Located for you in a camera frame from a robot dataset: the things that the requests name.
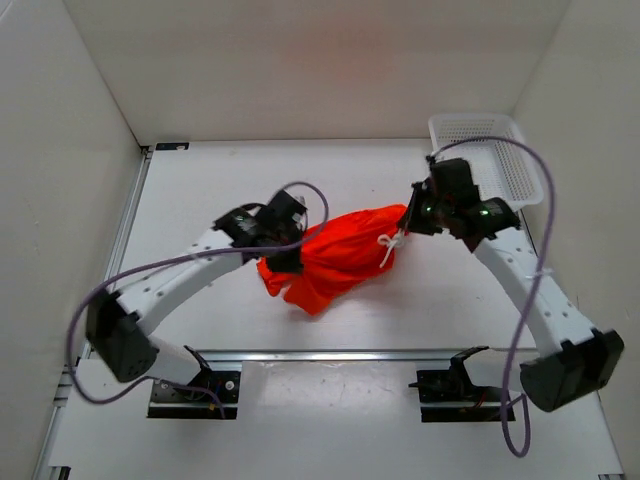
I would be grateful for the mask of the aluminium frame rail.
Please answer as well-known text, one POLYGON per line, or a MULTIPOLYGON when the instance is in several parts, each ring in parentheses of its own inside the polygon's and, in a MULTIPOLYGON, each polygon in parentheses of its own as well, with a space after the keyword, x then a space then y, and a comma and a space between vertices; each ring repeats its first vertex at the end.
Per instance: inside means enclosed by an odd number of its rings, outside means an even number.
POLYGON ((509 453, 499 425, 455 427, 420 424, 410 443, 398 436, 392 451, 405 458, 403 472, 422 471, 427 479, 614 479, 631 465, 633 442, 625 420, 636 406, 626 396, 637 355, 632 335, 638 328, 638 306, 631 282, 637 274, 626 265, 630 243, 613 234, 618 218, 598 227, 579 220, 566 225, 558 215, 549 262, 573 304, 600 328, 615 329, 626 352, 608 385, 596 396, 578 400, 554 413, 532 410, 532 443, 528 455, 509 453))
MULTIPOLYGON (((133 183, 128 193, 124 212, 118 224, 116 237, 111 248, 109 260, 105 269, 104 279, 108 279, 118 273, 123 263, 124 254, 129 241, 131 229, 141 198, 142 189, 146 180, 150 162, 155 150, 155 145, 144 145, 140 148, 141 161, 136 170, 133 183)), ((72 382, 69 373, 74 373, 77 365, 82 359, 90 357, 91 346, 84 340, 84 335, 80 333, 80 325, 74 333, 74 341, 79 344, 74 346, 75 352, 71 365, 65 364, 56 392, 52 402, 51 417, 46 429, 43 444, 39 452, 32 479, 68 479, 71 468, 68 466, 50 466, 50 458, 53 446, 57 437, 57 432, 64 416, 64 408, 72 390, 72 382)))

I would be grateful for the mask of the black label sticker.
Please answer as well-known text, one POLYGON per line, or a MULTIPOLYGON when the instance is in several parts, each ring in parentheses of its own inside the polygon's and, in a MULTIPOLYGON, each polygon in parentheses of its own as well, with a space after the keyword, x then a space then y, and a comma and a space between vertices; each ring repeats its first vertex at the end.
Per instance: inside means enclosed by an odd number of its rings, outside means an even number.
POLYGON ((189 142, 160 142, 155 145, 156 151, 185 151, 190 146, 189 142))

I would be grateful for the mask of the orange shorts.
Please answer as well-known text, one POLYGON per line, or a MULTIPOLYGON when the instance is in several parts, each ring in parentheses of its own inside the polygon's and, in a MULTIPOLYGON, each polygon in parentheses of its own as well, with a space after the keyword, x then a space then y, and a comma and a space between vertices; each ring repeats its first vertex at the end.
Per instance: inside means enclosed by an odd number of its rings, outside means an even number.
POLYGON ((403 204, 359 210, 336 217, 323 229, 306 232, 313 238, 302 246, 299 273, 279 273, 265 259, 257 263, 267 292, 311 316, 332 301, 394 266, 406 233, 397 226, 406 211, 403 204))

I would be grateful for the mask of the right aluminium frame rail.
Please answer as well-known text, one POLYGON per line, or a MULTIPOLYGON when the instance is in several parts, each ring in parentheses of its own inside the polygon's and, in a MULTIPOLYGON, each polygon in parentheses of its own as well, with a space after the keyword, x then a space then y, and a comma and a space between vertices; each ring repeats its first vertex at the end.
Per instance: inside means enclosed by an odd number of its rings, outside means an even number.
POLYGON ((632 335, 638 328, 638 306, 631 282, 637 274, 626 265, 630 243, 613 234, 618 218, 598 227, 579 220, 566 225, 558 215, 549 262, 573 304, 600 328, 615 329, 626 352, 608 385, 596 396, 578 400, 554 413, 532 410, 532 443, 528 455, 509 453, 499 425, 455 427, 420 424, 410 443, 398 436, 392 451, 405 458, 403 472, 422 471, 427 479, 614 479, 631 465, 633 442, 625 420, 636 406, 626 396, 637 355, 632 335))

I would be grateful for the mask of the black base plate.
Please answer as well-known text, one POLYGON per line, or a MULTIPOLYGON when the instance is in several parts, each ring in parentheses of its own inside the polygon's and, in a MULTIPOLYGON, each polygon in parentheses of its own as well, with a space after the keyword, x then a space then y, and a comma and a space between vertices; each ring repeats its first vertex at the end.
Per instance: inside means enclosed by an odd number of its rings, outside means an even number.
POLYGON ((497 387, 476 386, 464 369, 464 361, 488 350, 473 347, 454 355, 445 369, 421 369, 408 385, 416 389, 422 423, 484 423, 500 421, 497 387))
POLYGON ((204 380, 209 393, 175 388, 162 380, 153 383, 147 417, 156 420, 214 420, 231 421, 238 415, 242 367, 239 362, 209 364, 212 373, 204 380))

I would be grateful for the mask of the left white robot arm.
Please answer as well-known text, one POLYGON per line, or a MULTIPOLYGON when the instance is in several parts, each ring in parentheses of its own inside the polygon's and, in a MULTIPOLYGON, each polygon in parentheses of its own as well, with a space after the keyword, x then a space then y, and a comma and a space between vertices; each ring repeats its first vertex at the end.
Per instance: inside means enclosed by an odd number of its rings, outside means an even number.
POLYGON ((287 192, 281 190, 269 203, 257 204, 254 213, 251 207, 237 207, 217 219, 185 252, 185 263, 157 269, 111 294, 102 289, 90 302, 86 337, 119 382, 149 376, 174 383, 188 400, 202 398, 210 386, 204 359, 187 346, 155 337, 154 330, 197 292, 251 260, 273 257, 287 271, 302 268, 299 248, 210 254, 226 248, 276 247, 302 239, 306 207, 287 192))

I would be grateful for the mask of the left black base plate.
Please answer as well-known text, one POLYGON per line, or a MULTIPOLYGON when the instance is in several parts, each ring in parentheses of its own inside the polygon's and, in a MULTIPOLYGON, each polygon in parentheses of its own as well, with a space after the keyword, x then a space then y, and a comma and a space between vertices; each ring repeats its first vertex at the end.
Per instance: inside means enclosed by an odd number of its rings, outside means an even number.
POLYGON ((212 373, 204 380, 209 393, 175 388, 162 380, 153 383, 147 417, 156 420, 214 420, 231 421, 238 415, 242 367, 239 362, 209 364, 212 373))

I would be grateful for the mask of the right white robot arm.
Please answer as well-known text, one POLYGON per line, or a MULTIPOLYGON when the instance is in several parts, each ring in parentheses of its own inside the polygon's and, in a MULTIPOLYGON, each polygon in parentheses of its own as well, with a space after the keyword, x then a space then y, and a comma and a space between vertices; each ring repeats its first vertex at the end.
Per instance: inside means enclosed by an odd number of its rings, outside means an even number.
POLYGON ((526 319, 534 358, 514 358, 489 347, 473 347, 451 358, 452 393, 470 400, 484 387, 507 386, 527 395, 542 411, 555 411, 605 387, 624 351, 614 330, 602 332, 547 274, 527 244, 519 217, 501 198, 484 200, 471 167, 462 158, 427 159, 429 175, 412 185, 400 225, 411 233, 449 232, 494 275, 526 319))

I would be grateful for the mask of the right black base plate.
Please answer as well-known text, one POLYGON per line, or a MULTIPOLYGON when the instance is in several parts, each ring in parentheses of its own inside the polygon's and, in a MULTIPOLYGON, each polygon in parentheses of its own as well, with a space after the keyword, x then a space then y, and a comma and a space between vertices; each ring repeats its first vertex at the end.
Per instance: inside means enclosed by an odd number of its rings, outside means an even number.
POLYGON ((464 369, 464 361, 488 350, 473 347, 454 355, 445 369, 421 369, 408 385, 416 389, 422 423, 484 423, 500 421, 497 387, 476 386, 464 369))

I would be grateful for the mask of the front aluminium rail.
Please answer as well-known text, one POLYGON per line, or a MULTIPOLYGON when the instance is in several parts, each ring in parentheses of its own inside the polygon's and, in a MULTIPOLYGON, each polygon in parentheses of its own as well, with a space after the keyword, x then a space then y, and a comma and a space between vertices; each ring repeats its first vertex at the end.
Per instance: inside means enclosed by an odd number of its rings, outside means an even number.
POLYGON ((461 349, 200 350, 208 362, 448 361, 461 349))

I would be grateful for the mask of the left aluminium frame rail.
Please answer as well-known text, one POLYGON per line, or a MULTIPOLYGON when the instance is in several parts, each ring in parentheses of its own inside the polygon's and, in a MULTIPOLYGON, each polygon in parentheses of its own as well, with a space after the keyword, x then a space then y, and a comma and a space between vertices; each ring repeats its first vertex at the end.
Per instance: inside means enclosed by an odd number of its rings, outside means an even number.
MULTIPOLYGON (((105 269, 104 279, 108 279, 118 273, 123 263, 124 254, 129 241, 131 229, 141 198, 142 189, 146 180, 150 162, 155 150, 155 145, 144 145, 140 148, 141 161, 136 170, 133 183, 128 193, 124 212, 118 224, 116 237, 111 248, 109 260, 105 269)), ((74 346, 75 352, 71 365, 65 364, 56 392, 52 402, 51 417, 46 429, 43 444, 39 452, 32 479, 68 479, 71 468, 68 466, 50 466, 50 458, 53 446, 57 437, 57 432, 64 416, 64 408, 72 390, 72 382, 69 373, 74 373, 77 365, 82 359, 90 357, 91 346, 84 340, 84 335, 80 333, 80 325, 74 333, 74 341, 79 344, 74 346)))

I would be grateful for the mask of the white plastic basket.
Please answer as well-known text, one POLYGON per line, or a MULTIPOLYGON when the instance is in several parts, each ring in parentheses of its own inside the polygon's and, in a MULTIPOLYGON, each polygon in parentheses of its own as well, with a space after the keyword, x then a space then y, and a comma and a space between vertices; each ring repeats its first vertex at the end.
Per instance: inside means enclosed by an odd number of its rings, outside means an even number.
POLYGON ((429 119, 428 126, 436 150, 459 140, 484 138, 439 155, 441 159, 463 158, 470 163, 483 200, 500 197, 518 211, 544 199, 536 162, 526 151, 511 144, 513 140, 524 141, 511 117, 493 113, 437 114, 429 119))

